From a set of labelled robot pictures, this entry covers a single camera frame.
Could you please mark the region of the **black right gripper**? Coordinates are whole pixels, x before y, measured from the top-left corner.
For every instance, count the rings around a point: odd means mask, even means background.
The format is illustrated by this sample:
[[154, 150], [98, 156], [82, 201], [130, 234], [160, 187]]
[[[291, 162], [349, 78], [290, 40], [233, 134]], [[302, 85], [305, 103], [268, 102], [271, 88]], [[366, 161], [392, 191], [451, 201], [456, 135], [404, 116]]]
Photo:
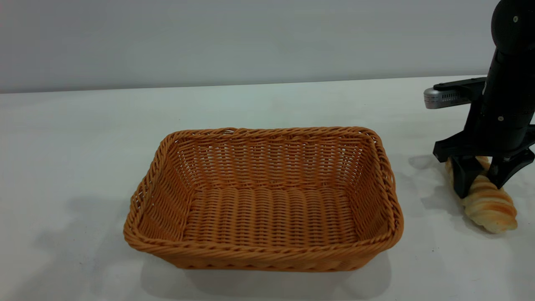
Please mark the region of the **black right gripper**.
[[[497, 50], [485, 78], [436, 84], [433, 89], [470, 101], [463, 130], [437, 141], [433, 149], [440, 162], [450, 157], [450, 181], [459, 198], [468, 196], [479, 175], [487, 172], [500, 189], [534, 162], [533, 151], [526, 149], [534, 143], [527, 136], [534, 115], [533, 50], [517, 55]], [[493, 156], [488, 171], [486, 156]]]

